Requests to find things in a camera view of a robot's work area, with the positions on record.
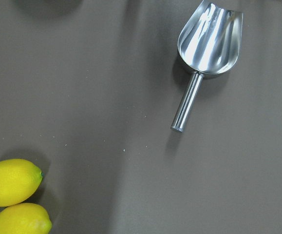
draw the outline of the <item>gray surface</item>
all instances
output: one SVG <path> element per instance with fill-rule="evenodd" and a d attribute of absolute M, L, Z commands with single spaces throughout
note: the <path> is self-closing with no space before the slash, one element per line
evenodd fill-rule
<path fill-rule="evenodd" d="M 241 56 L 182 135 L 200 2 L 67 2 L 0 1 L 0 160 L 46 173 L 51 233 L 282 234 L 282 0 L 215 1 L 244 11 Z"/>

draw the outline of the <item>metal handle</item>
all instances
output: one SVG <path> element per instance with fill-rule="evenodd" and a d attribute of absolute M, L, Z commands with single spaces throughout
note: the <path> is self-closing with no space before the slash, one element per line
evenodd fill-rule
<path fill-rule="evenodd" d="M 182 97 L 179 108 L 175 114 L 174 120 L 171 125 L 171 129 L 177 132 L 183 132 L 184 126 L 188 119 L 191 107 L 197 95 L 197 91 L 203 80 L 204 74 L 195 72 L 189 80 L 188 87 L 185 90 L 185 93 Z"/>

